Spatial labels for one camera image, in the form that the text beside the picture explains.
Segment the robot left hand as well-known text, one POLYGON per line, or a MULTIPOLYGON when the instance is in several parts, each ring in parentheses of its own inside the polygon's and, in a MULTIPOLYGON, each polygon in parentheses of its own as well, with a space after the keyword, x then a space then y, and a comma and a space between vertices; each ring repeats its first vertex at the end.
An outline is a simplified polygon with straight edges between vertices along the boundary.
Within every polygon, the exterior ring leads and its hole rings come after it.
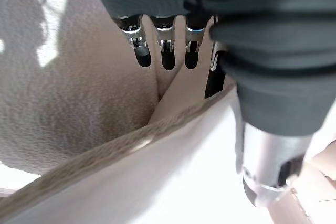
POLYGON ((312 136, 335 101, 335 0, 101 0, 140 66, 151 64, 142 25, 155 27, 166 70, 175 66, 175 19, 185 18, 185 65, 193 69, 210 19, 205 96, 236 82, 244 138, 236 166, 256 207, 299 177, 312 136))

